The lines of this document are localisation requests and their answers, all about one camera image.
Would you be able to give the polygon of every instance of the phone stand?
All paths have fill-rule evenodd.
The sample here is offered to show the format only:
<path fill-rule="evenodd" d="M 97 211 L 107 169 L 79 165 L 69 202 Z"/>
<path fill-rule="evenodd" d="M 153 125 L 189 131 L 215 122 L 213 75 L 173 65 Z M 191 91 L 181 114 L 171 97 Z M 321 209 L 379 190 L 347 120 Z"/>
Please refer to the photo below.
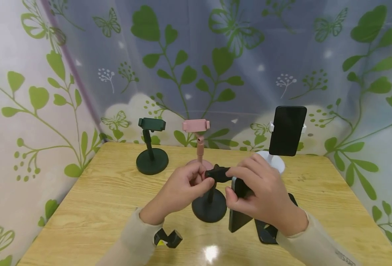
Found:
<path fill-rule="evenodd" d="M 212 177 L 215 180 L 213 187 L 201 198 L 192 202 L 192 210 L 195 216 L 204 222 L 218 222 L 227 212 L 225 197 L 221 191 L 216 189 L 217 182 L 225 183 L 231 178 L 225 173 L 229 170 L 227 167 L 221 167 L 218 164 L 212 170 L 206 171 L 206 177 Z"/>
<path fill-rule="evenodd" d="M 152 138 L 149 131 L 165 130 L 166 122 L 162 119 L 140 118 L 138 125 L 143 128 L 143 138 L 147 150 L 138 155 L 136 160 L 137 169 L 142 174 L 158 174 L 167 167 L 169 162 L 168 155 L 162 149 L 152 148 Z"/>
<path fill-rule="evenodd" d="M 282 176 L 285 171 L 285 162 L 283 162 L 282 158 L 278 155 L 271 155 L 268 151 L 258 151 L 257 153 L 261 155 L 272 168 L 276 168 L 280 173 L 280 176 Z"/>
<path fill-rule="evenodd" d="M 210 122 L 206 119 L 192 119 L 185 120 L 183 122 L 183 131 L 186 133 L 194 133 L 197 137 L 197 150 L 196 150 L 196 160 L 191 160 L 189 163 L 198 161 L 205 166 L 207 170 L 211 170 L 213 168 L 212 163 L 207 160 L 203 160 L 203 152 L 204 152 L 204 137 L 196 134 L 196 132 L 207 131 L 210 128 Z"/>
<path fill-rule="evenodd" d="M 298 206 L 295 197 L 291 193 L 288 194 L 293 204 Z M 278 230 L 276 227 L 257 219 L 255 220 L 255 226 L 257 227 L 258 239 L 261 243 L 277 245 L 276 238 Z"/>

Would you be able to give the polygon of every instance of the sleeve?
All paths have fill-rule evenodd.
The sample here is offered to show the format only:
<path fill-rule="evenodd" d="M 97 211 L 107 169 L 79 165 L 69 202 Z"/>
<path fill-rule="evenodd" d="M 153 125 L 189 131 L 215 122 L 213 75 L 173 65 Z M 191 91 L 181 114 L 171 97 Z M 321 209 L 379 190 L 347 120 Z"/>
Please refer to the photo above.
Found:
<path fill-rule="evenodd" d="M 307 266 L 361 266 L 353 255 L 336 243 L 308 212 L 308 227 L 304 232 L 285 237 L 277 233 L 277 243 Z"/>
<path fill-rule="evenodd" d="M 96 266 L 143 266 L 155 251 L 154 237 L 163 224 L 152 226 L 140 219 L 141 208 L 129 218 L 121 236 Z"/>

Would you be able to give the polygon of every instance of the black smartphone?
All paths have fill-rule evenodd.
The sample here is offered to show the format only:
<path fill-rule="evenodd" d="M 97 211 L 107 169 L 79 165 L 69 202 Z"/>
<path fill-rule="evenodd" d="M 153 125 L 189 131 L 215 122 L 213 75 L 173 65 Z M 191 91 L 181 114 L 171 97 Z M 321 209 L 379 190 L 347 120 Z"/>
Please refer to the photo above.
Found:
<path fill-rule="evenodd" d="M 271 155 L 295 156 L 306 115 L 305 106 L 276 108 L 269 147 Z"/>
<path fill-rule="evenodd" d="M 243 180 L 237 177 L 232 178 L 231 188 L 234 193 L 236 193 L 238 198 L 244 198 L 248 193 L 252 192 L 252 190 L 243 182 Z M 230 232 L 234 233 L 251 220 L 251 216 L 248 216 L 241 212 L 230 210 L 228 229 L 230 230 Z"/>

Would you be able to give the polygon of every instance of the curtain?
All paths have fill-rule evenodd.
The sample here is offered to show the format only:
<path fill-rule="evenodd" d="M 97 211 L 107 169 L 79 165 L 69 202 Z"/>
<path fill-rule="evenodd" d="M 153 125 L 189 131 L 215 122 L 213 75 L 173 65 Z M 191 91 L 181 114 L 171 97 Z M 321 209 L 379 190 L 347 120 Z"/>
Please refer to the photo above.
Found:
<path fill-rule="evenodd" d="M 0 3 L 0 261 L 102 139 L 143 143 L 139 118 L 166 121 L 156 145 L 195 146 L 182 122 L 206 118 L 207 147 L 259 151 L 280 105 L 307 107 L 299 154 L 327 156 L 392 244 L 392 1 Z"/>

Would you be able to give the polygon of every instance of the black clip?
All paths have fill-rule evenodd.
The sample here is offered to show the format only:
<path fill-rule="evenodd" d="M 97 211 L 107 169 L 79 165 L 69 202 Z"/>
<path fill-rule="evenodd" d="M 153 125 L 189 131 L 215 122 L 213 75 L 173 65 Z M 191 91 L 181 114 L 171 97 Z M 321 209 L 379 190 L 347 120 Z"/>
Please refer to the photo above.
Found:
<path fill-rule="evenodd" d="M 231 177 L 225 175 L 229 169 L 229 167 L 222 167 L 216 164 L 212 170 L 205 172 L 205 177 L 212 177 L 216 183 L 225 183 L 231 180 Z"/>
<path fill-rule="evenodd" d="M 161 228 L 155 235 L 154 244 L 158 245 L 159 241 L 164 241 L 167 244 L 167 247 L 174 249 L 176 248 L 183 238 L 177 230 L 174 230 L 170 235 L 167 235 L 163 228 Z"/>

